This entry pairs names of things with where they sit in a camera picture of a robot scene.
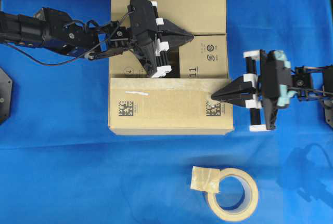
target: metal bracket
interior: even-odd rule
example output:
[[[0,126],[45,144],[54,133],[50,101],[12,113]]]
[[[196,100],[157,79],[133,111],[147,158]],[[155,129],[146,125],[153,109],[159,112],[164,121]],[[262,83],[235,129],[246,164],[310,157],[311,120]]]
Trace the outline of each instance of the metal bracket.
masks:
[[[6,121],[10,115],[12,80],[0,68],[0,124]]]

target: tape roll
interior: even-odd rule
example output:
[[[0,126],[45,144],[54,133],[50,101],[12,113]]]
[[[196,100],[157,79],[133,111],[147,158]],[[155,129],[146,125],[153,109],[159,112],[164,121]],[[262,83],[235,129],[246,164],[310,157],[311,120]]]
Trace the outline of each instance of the tape roll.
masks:
[[[226,168],[220,171],[220,182],[226,177],[234,177],[242,184],[244,188],[243,202],[233,210],[222,209],[217,200],[216,193],[207,192],[207,202],[213,212],[222,220],[241,221],[248,218],[257,207],[259,192],[255,181],[246,172],[236,168]]]

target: cardboard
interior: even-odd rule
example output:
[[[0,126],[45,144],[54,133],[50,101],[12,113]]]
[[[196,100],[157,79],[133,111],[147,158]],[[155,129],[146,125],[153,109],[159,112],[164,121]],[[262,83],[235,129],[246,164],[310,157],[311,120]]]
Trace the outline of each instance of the cardboard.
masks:
[[[233,130],[233,107],[210,96],[227,83],[223,78],[112,78],[110,128],[116,134],[152,134],[152,129],[224,134]]]
[[[225,134],[233,131],[233,107],[210,99],[229,83],[226,0],[151,0],[159,16],[196,34],[168,51],[169,78],[146,78],[131,52],[110,58],[109,127],[118,135]],[[112,0],[112,20],[129,0]],[[190,75],[195,67],[197,75]]]
[[[226,33],[226,0],[150,0],[158,3],[159,17],[170,20],[193,34]],[[111,19],[127,13],[130,0],[111,0]],[[126,19],[124,26],[129,27]]]
[[[181,78],[229,78],[226,35],[195,36],[179,48]]]

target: blue tablecloth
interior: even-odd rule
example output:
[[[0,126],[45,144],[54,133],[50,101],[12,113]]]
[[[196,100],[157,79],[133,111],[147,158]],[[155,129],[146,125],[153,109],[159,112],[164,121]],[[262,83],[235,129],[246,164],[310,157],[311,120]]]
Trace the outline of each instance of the blue tablecloth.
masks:
[[[11,14],[43,6],[110,19],[110,0],[3,1]],[[227,32],[233,78],[245,72],[244,50],[283,49],[293,66],[333,63],[329,0],[227,0]],[[236,167],[255,179],[259,204],[242,223],[333,221],[333,130],[317,102],[292,99],[267,133],[248,132],[248,111],[235,107],[236,130],[226,136],[115,136],[108,60],[49,68],[0,51],[14,80],[11,118],[0,126],[0,223],[223,223],[189,189],[193,165]]]

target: torn tape piece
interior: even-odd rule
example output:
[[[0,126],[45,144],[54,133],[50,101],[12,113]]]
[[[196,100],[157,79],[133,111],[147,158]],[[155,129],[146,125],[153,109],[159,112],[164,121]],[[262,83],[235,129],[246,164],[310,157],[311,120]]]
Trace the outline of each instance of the torn tape piece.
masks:
[[[193,166],[191,189],[218,193],[220,170],[217,168],[201,168]]]

